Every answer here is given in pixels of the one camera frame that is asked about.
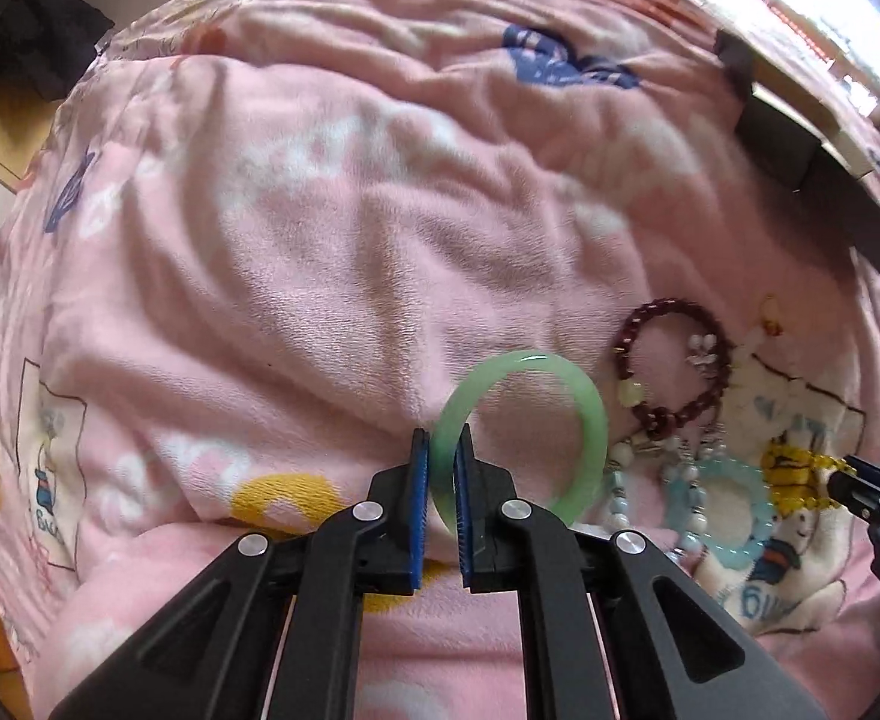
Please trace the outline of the green jade bangle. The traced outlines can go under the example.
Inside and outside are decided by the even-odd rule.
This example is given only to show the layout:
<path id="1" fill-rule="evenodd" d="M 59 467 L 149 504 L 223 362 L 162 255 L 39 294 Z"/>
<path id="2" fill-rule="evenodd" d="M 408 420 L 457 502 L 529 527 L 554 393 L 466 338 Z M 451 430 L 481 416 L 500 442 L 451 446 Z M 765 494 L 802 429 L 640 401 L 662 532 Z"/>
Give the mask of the green jade bangle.
<path id="1" fill-rule="evenodd" d="M 542 372 L 554 376 L 572 395 L 581 427 L 581 450 L 567 489 L 549 505 L 549 511 L 565 525 L 573 525 L 593 505 L 599 493 L 607 449 L 609 418 L 606 405 L 590 376 L 570 359 L 554 353 L 520 349 L 484 359 L 454 388 L 441 408 L 430 434 L 430 494 L 441 522 L 451 535 L 458 534 L 454 511 L 454 452 L 462 429 L 488 390 L 519 372 Z"/>

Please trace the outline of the black cardboard jewelry box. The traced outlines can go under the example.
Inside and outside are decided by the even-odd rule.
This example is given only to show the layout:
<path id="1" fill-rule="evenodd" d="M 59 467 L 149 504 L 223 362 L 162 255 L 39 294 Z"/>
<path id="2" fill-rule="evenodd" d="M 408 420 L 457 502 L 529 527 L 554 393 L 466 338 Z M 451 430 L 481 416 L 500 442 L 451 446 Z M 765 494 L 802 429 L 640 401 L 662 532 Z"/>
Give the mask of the black cardboard jewelry box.
<path id="1" fill-rule="evenodd" d="M 876 160 L 822 99 L 744 37 L 721 29 L 713 50 L 744 103 L 736 137 L 753 162 L 841 229 L 880 275 Z"/>

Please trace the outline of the pink printed fleece blanket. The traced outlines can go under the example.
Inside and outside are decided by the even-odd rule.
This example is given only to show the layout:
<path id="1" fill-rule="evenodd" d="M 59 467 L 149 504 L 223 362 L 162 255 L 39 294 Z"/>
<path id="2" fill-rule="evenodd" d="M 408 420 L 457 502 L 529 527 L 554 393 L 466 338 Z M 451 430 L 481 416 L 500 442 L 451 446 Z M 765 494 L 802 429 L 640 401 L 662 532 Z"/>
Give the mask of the pink printed fleece blanket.
<path id="1" fill-rule="evenodd" d="M 484 359 L 599 390 L 573 523 L 635 527 L 832 718 L 880 583 L 880 275 L 736 137 L 692 0 L 172 0 L 59 107 L 0 229 L 0 618 L 36 717 L 245 528 L 364 499 Z M 581 427 L 519 372 L 477 452 L 549 505 Z"/>

